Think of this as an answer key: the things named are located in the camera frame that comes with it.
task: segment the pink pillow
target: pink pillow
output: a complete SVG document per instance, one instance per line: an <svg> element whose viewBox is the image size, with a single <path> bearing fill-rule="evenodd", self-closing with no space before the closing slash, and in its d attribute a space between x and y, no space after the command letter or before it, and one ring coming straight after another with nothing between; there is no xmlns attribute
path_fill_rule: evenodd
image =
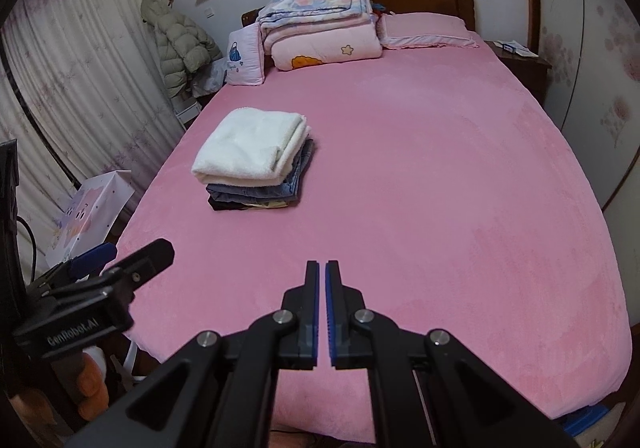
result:
<svg viewBox="0 0 640 448"><path fill-rule="evenodd" d="M465 22L450 15L429 12L382 15L377 26L378 38L390 50L457 46L477 48Z"/></svg>

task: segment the puffer jacket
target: puffer jacket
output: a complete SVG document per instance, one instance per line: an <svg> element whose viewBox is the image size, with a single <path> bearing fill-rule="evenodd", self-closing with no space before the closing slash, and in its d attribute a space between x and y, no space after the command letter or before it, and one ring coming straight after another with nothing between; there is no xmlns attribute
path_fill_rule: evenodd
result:
<svg viewBox="0 0 640 448"><path fill-rule="evenodd" d="M155 28L160 70L169 98L180 94L200 67L222 57L220 48L201 27L170 10L163 0L142 0L140 13Z"/></svg>

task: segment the gift bag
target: gift bag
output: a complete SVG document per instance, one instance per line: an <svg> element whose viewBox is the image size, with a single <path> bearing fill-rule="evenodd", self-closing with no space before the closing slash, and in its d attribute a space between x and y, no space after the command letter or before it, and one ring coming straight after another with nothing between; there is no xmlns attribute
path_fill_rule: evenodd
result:
<svg viewBox="0 0 640 448"><path fill-rule="evenodd" d="M102 244L134 190L130 170L92 177L71 200L45 259L49 267L63 263Z"/></svg>

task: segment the folded dark clothing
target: folded dark clothing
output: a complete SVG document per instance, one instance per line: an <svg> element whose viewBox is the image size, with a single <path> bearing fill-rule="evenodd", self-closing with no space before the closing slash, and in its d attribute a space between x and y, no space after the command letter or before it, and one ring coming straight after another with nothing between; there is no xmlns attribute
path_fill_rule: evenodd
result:
<svg viewBox="0 0 640 448"><path fill-rule="evenodd" d="M314 152L314 141L307 139L293 159L293 168L278 186L230 186L207 184L207 191L215 202L262 204L269 201L294 202L298 200L302 178Z"/></svg>
<svg viewBox="0 0 640 448"><path fill-rule="evenodd" d="M249 208L251 208L250 206L247 206L245 204L242 203L228 203L228 202L218 202L215 201L214 199L212 199L211 197L209 197L209 204L211 205L211 207L215 210L247 210Z"/></svg>
<svg viewBox="0 0 640 448"><path fill-rule="evenodd" d="M251 209L275 209L275 208L286 208L288 204L285 201L270 201L266 203L260 203L258 205L255 204L242 204L236 202L220 202L214 201L211 197L209 197L209 205L215 210L251 210Z"/></svg>

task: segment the pink bed sheet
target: pink bed sheet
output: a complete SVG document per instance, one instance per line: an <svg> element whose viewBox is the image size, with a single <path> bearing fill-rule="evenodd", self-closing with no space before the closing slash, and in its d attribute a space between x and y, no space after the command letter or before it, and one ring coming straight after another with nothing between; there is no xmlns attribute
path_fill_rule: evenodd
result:
<svg viewBox="0 0 640 448"><path fill-rule="evenodd" d="M190 174L232 109L300 112L318 145L297 207L213 212ZM600 208L530 93L477 49L382 58L225 86L185 134L118 242L174 244L136 294L130 336L165 360L201 330L244 329L338 259L345 284L400 327L451 331L551 417L597 402L626 374L631 340ZM364 371L281 372L274 421L373 440Z"/></svg>

